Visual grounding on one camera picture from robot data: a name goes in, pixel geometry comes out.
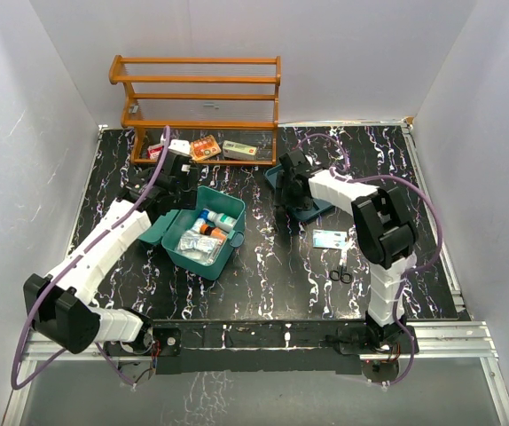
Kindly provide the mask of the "white green-label bottle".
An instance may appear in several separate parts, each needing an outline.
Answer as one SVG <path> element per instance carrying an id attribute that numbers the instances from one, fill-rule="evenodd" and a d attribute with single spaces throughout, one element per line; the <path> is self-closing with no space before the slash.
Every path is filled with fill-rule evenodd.
<path id="1" fill-rule="evenodd" d="M 230 217 L 224 213 L 216 213 L 212 210 L 208 211 L 207 217 L 208 221 L 227 233 L 229 233 L 237 223 L 235 218 Z"/>

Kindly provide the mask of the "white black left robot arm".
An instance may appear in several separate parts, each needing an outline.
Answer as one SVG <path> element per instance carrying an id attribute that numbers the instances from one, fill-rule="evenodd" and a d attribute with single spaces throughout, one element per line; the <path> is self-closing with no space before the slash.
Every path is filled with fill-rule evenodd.
<path id="1" fill-rule="evenodd" d="M 155 169 L 137 173 L 114 198 L 89 236 L 44 276 L 32 274 L 23 291 L 32 328 L 77 354 L 92 343 L 124 343 L 143 354 L 153 346 L 150 320 L 126 309 L 91 306 L 98 287 L 129 247 L 169 212 L 194 209 L 199 171 L 190 144 L 174 139 Z"/>

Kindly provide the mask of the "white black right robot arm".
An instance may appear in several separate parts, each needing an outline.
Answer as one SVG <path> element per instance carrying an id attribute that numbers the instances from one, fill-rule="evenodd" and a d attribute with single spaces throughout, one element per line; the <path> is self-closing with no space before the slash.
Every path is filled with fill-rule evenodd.
<path id="1" fill-rule="evenodd" d="M 310 162 L 300 149 L 279 157 L 282 170 L 275 187 L 275 205 L 308 210 L 315 199 L 349 213 L 357 246 L 369 264 L 370 301 L 364 322 L 331 339 L 341 349 L 377 353 L 399 346 L 417 351 L 415 335 L 406 326 L 404 275 L 416 264 L 418 232 L 397 187 L 354 182 Z"/>

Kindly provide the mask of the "small blue-capped bottle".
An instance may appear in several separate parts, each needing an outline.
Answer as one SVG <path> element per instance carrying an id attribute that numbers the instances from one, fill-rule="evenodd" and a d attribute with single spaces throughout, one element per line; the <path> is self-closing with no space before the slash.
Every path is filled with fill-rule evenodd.
<path id="1" fill-rule="evenodd" d="M 206 229 L 213 226 L 213 223 L 208 218 L 209 211 L 203 209 L 195 222 L 192 225 L 192 230 L 196 233 L 204 234 Z"/>

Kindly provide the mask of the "brown orange-label bottle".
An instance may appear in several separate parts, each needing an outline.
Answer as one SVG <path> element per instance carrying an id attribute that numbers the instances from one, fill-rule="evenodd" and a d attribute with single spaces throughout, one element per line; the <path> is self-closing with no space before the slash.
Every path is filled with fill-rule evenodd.
<path id="1" fill-rule="evenodd" d="M 200 227 L 200 233 L 207 237 L 218 239 L 222 242 L 227 240 L 227 233 L 215 226 L 204 224 Z"/>

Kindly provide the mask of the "green plastic medicine box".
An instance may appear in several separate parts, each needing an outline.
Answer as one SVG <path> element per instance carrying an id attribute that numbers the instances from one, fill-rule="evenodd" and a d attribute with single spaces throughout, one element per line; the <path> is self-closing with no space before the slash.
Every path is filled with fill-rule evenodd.
<path id="1" fill-rule="evenodd" d="M 170 211 L 138 239 L 162 246 L 174 265 L 216 280 L 233 250 L 243 244 L 245 229 L 242 200 L 201 186 L 195 208 Z"/>

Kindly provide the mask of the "blue divided tray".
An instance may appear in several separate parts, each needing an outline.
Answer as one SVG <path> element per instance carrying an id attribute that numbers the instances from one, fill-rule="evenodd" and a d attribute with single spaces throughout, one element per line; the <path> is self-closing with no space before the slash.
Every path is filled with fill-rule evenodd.
<path id="1" fill-rule="evenodd" d="M 277 166 L 271 167 L 270 169 L 264 172 L 264 178 L 266 182 L 269 184 L 272 192 L 273 192 L 273 203 L 274 203 L 274 191 L 276 187 L 276 178 L 277 173 L 283 170 L 283 167 L 279 164 Z M 327 212 L 332 209 L 333 206 L 330 203 L 321 200 L 313 201 L 313 208 L 308 211 L 300 211 L 296 209 L 288 208 L 275 208 L 275 213 L 277 217 L 290 217 L 297 222 L 308 223 L 314 219 L 316 219 L 320 214 Z"/>

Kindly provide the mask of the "clear bag of swabs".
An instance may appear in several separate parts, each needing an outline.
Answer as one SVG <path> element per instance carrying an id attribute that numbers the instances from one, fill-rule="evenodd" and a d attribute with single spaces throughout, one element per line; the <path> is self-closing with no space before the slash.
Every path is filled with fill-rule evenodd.
<path id="1" fill-rule="evenodd" d="M 181 235 L 176 252 L 198 264 L 208 266 L 214 263 L 222 245 L 223 242 L 218 239 L 187 230 Z"/>

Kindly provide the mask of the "black handled scissors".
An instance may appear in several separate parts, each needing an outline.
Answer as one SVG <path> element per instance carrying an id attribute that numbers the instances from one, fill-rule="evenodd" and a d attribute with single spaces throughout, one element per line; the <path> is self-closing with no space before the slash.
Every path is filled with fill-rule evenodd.
<path id="1" fill-rule="evenodd" d="M 344 263 L 340 263 L 336 268 L 333 268 L 329 272 L 328 277 L 331 281 L 338 281 L 343 284 L 350 284 L 353 280 L 352 274 L 348 271 Z"/>

